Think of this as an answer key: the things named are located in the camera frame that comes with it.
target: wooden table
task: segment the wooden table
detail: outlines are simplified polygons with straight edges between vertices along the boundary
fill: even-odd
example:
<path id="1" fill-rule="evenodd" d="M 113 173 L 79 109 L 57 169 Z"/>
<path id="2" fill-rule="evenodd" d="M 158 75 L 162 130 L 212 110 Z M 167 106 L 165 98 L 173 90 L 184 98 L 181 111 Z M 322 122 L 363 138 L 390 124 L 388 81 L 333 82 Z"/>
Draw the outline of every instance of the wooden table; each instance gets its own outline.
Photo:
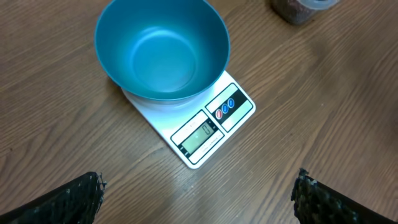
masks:
<path id="1" fill-rule="evenodd" d="M 304 167 L 398 220 L 398 1 L 342 1 L 304 26 L 261 0 L 209 2 L 257 111 L 199 170 L 101 68 L 109 0 L 0 2 L 0 213 L 95 170 L 109 182 L 97 223 L 297 223 Z"/>

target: scale platform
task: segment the scale platform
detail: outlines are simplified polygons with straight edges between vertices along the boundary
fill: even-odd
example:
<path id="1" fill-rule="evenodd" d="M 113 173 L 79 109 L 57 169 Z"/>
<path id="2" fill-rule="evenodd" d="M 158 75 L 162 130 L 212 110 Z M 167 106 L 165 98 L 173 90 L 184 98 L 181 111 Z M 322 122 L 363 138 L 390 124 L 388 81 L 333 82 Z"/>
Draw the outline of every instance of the scale platform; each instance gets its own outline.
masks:
<path id="1" fill-rule="evenodd" d="M 123 93 L 191 169 L 209 159 L 256 110 L 227 72 L 212 87 L 187 100 L 154 101 Z"/>

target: digital scale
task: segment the digital scale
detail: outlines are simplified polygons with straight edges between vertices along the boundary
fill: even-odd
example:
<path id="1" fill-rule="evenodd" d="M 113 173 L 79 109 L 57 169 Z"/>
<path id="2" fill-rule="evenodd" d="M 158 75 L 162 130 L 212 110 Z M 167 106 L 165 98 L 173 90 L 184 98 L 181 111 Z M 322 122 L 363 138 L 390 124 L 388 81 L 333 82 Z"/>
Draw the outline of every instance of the digital scale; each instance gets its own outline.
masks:
<path id="1" fill-rule="evenodd" d="M 123 93 L 191 169 L 199 168 L 256 110 L 227 72 L 187 100 L 154 101 Z"/>

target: scale display screen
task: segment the scale display screen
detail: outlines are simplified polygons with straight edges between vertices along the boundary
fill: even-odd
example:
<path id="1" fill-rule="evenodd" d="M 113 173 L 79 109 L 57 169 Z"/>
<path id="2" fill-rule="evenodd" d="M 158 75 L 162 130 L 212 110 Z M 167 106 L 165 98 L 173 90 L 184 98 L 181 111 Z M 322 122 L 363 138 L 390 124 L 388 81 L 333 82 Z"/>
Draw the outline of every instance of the scale display screen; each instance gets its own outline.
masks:
<path id="1" fill-rule="evenodd" d="M 182 143 L 182 146 L 190 154 L 193 154 L 213 133 L 213 128 L 208 123 L 203 123 Z"/>

